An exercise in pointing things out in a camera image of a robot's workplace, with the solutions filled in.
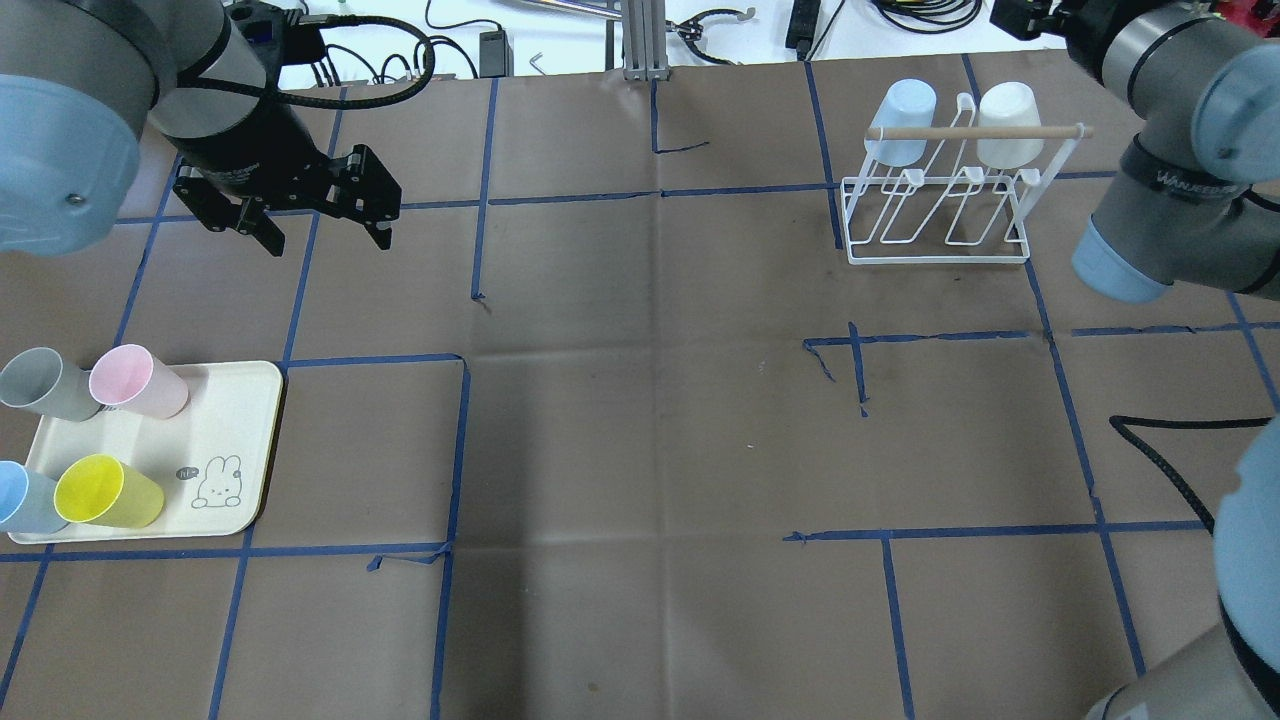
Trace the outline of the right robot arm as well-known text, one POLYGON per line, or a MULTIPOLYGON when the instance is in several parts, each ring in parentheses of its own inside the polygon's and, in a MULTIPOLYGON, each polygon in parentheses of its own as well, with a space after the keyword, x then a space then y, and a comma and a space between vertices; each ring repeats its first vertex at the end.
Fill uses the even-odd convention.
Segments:
POLYGON ((1071 264, 1107 297, 1146 304, 1178 282, 1274 300, 1279 47, 1189 1, 1065 1, 1070 58, 1143 127, 1071 264))

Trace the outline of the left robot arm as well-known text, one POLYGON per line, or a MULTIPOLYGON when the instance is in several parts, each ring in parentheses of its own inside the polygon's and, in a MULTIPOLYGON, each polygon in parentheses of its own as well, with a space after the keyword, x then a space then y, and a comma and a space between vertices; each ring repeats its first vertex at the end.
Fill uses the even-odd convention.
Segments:
POLYGON ((174 193, 206 231, 280 256, 273 213, 319 211, 389 249, 401 186, 364 143, 326 155, 296 115, 326 100, 278 85, 284 65, 323 56, 324 29, 362 23, 261 1, 5 1, 3 251, 104 240, 147 128, 175 149, 174 193))

